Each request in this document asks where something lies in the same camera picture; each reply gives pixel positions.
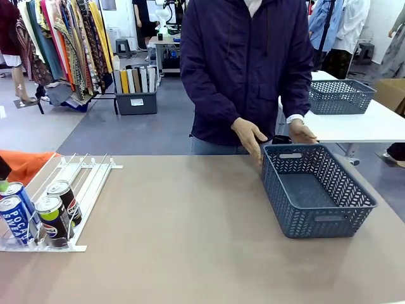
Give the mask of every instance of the black can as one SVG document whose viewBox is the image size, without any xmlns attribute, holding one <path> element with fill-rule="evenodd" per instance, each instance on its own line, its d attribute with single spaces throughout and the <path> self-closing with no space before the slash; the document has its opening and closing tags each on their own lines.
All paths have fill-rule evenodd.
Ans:
<svg viewBox="0 0 405 304">
<path fill-rule="evenodd" d="M 58 195 L 44 196 L 38 199 L 35 209 L 53 246 L 65 247 L 75 233 L 62 199 Z"/>
<path fill-rule="evenodd" d="M 66 180 L 58 180 L 53 182 L 46 188 L 46 192 L 49 195 L 58 195 L 61 198 L 68 212 L 69 219 L 73 217 L 72 222 L 74 227 L 82 222 L 82 212 L 80 211 L 69 182 Z"/>
</svg>

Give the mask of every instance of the white shirt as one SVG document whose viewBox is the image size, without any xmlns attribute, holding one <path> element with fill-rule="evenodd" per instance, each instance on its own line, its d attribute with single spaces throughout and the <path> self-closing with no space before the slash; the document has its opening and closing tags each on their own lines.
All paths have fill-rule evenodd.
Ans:
<svg viewBox="0 0 405 304">
<path fill-rule="evenodd" d="M 333 48 L 353 54 L 366 23 L 370 10 L 370 0 L 346 0 L 343 8 L 343 16 Z"/>
<path fill-rule="evenodd" d="M 249 9 L 249 12 L 251 14 L 251 17 L 254 16 L 255 12 L 258 11 L 259 7 L 261 6 L 261 3 L 263 0 L 244 0 L 247 8 Z M 287 118 L 287 123 L 291 123 L 294 119 L 301 119 L 304 121 L 304 117 L 300 114 L 293 114 L 290 117 Z"/>
</svg>

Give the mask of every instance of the white table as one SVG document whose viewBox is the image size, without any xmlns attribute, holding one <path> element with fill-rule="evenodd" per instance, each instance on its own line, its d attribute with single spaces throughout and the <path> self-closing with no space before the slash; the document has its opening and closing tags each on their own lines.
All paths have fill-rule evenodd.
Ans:
<svg viewBox="0 0 405 304">
<path fill-rule="evenodd" d="M 313 80 L 335 80 L 327 72 L 312 73 Z M 284 133 L 285 118 L 279 114 L 278 132 Z M 347 157 L 355 157 L 359 143 L 405 142 L 405 119 L 382 104 L 371 100 L 362 115 L 315 115 L 305 116 L 305 124 L 321 143 L 349 143 Z"/>
</svg>

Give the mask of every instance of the gray basket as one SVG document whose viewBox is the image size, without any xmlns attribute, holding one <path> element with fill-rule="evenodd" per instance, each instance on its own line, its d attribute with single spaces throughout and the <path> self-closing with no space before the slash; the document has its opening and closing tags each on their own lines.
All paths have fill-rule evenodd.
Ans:
<svg viewBox="0 0 405 304">
<path fill-rule="evenodd" d="M 377 206 L 321 144 L 265 147 L 262 180 L 288 238 L 351 237 Z"/>
<path fill-rule="evenodd" d="M 376 91 L 356 80 L 314 80 L 311 111 L 319 115 L 364 114 Z"/>
</svg>

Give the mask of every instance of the white floor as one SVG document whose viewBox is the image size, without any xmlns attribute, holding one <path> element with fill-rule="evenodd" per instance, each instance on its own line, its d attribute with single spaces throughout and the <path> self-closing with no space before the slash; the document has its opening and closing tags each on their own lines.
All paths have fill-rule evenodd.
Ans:
<svg viewBox="0 0 405 304">
<path fill-rule="evenodd" d="M 27 92 L 35 96 L 36 86 L 26 79 Z M 41 153 L 56 151 L 83 119 L 84 113 L 67 107 L 42 103 L 45 115 L 38 106 L 17 109 L 11 74 L 0 79 L 0 149 Z"/>
</svg>

